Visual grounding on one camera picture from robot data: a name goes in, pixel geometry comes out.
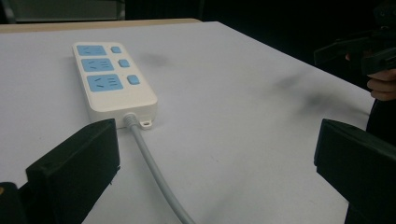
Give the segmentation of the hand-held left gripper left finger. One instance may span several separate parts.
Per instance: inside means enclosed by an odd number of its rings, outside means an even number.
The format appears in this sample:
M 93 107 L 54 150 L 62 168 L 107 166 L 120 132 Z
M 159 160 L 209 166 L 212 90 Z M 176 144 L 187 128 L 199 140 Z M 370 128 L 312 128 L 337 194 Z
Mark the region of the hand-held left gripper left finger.
M 115 120 L 85 126 L 26 169 L 32 224 L 82 224 L 119 169 Z

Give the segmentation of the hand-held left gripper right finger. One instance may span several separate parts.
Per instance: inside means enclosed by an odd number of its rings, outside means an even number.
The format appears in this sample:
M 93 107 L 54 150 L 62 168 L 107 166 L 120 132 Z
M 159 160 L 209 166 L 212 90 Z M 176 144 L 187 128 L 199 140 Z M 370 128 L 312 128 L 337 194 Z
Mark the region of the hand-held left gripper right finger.
M 317 173 L 348 202 L 344 224 L 396 224 L 396 147 L 352 125 L 321 122 Z

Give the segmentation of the white power strip blue sockets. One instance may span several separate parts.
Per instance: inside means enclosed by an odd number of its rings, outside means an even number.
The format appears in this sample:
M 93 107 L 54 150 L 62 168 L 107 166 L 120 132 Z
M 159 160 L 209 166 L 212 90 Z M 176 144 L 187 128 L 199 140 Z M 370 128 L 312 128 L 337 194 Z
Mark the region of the white power strip blue sockets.
M 127 49 L 116 42 L 77 42 L 72 47 L 91 121 L 126 126 L 132 114 L 143 129 L 155 120 L 158 98 Z

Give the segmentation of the dark clothing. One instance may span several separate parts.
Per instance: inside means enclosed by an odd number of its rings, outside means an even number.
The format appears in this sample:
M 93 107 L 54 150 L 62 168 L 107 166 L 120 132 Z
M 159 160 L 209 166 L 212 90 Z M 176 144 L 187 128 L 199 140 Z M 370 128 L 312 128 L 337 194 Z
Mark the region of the dark clothing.
M 366 131 L 396 146 L 396 100 L 375 100 Z

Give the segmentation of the grey panel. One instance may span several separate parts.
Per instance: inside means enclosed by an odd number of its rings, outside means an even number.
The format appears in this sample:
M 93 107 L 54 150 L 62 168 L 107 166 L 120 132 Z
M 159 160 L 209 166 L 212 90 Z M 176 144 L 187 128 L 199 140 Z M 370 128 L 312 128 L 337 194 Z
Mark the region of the grey panel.
M 124 0 L 8 0 L 17 22 L 116 21 Z

